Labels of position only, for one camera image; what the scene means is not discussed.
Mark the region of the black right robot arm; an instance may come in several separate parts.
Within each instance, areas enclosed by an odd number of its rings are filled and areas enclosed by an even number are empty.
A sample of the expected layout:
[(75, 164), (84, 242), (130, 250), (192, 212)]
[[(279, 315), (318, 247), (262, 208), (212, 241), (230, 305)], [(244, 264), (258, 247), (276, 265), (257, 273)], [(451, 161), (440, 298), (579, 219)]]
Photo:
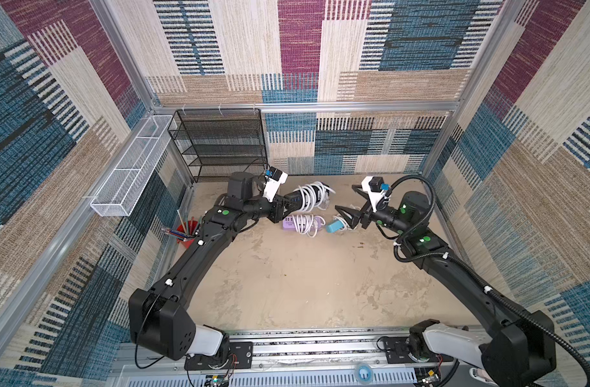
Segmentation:
[(528, 386), (555, 371), (559, 338), (553, 322), (540, 311), (530, 312), (504, 296), (429, 227), (435, 209), (433, 193), (406, 193), (399, 207), (390, 203), (396, 184), (365, 177), (352, 189), (365, 200), (356, 210), (337, 206), (346, 225), (393, 232), (393, 253), (415, 264), (444, 285), (477, 318), (486, 337), (428, 319), (411, 327), (407, 345), (415, 361), (450, 356), (485, 371), (499, 386)]

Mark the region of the black power strip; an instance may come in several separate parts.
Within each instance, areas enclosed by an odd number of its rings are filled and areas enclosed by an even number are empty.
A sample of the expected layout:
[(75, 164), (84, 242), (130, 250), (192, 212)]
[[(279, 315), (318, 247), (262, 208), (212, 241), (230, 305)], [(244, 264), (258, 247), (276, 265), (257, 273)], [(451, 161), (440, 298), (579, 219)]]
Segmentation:
[(298, 186), (295, 191), (285, 195), (286, 209), (291, 212), (311, 212), (325, 210), (329, 206), (330, 195), (335, 191), (321, 184)]

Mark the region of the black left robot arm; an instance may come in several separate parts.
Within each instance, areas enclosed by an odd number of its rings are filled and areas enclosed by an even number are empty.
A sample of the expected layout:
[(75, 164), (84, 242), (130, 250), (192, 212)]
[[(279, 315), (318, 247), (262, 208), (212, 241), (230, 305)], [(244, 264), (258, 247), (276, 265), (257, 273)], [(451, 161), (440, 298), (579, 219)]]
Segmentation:
[[(264, 191), (255, 194), (259, 179), (264, 180)], [(193, 356), (206, 356), (215, 366), (228, 361), (227, 334), (197, 325), (188, 306), (212, 264), (239, 234), (263, 218), (278, 223), (301, 208), (301, 194), (277, 193), (287, 179), (274, 167), (262, 177), (247, 172), (230, 176), (227, 192), (202, 217), (193, 244), (149, 290), (137, 289), (130, 296), (130, 338), (136, 347), (174, 361)]]

